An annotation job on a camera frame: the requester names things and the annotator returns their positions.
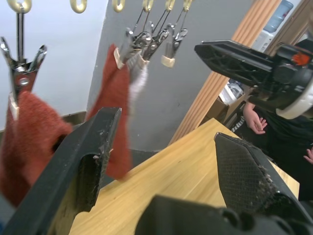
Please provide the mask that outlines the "person's right hand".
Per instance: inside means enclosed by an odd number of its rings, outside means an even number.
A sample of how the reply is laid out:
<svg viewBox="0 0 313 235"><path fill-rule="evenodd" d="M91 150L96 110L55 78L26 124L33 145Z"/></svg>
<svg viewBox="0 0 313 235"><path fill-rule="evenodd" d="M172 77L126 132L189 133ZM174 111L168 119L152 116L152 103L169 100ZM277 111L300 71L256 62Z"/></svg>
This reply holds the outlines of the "person's right hand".
<svg viewBox="0 0 313 235"><path fill-rule="evenodd" d="M267 126L267 121L260 118L258 114L254 111L249 111L245 114L245 120L248 127L257 135L264 134L265 127Z"/></svg>

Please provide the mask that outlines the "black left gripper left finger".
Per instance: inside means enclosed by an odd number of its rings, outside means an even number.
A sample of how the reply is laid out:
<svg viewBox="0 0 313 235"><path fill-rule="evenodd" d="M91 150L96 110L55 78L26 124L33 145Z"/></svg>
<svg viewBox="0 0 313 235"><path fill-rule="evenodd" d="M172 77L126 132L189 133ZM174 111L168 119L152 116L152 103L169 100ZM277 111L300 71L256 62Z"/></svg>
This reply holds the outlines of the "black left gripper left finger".
<svg viewBox="0 0 313 235"><path fill-rule="evenodd" d="M104 107L61 143L3 230L4 235L67 235L96 203L122 113Z"/></svg>

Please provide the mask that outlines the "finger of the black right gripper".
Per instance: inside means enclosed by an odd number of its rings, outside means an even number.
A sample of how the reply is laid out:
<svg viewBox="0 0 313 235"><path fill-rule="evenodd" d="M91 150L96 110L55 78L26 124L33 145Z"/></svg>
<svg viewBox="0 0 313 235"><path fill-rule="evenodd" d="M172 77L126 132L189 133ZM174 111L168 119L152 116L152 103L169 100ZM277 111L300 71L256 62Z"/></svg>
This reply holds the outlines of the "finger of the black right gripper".
<svg viewBox="0 0 313 235"><path fill-rule="evenodd" d="M270 56L233 40L203 41L194 51L212 71L244 85L261 85L272 75Z"/></svg>

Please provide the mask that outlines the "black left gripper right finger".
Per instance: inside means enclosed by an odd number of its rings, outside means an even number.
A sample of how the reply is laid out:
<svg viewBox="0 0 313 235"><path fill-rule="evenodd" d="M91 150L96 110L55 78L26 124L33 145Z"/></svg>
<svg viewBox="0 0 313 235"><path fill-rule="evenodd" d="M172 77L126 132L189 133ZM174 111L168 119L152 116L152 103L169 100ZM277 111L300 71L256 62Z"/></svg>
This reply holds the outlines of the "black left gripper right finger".
<svg viewBox="0 0 313 235"><path fill-rule="evenodd" d="M301 222L312 221L259 148L220 132L214 141L219 186L228 208Z"/></svg>

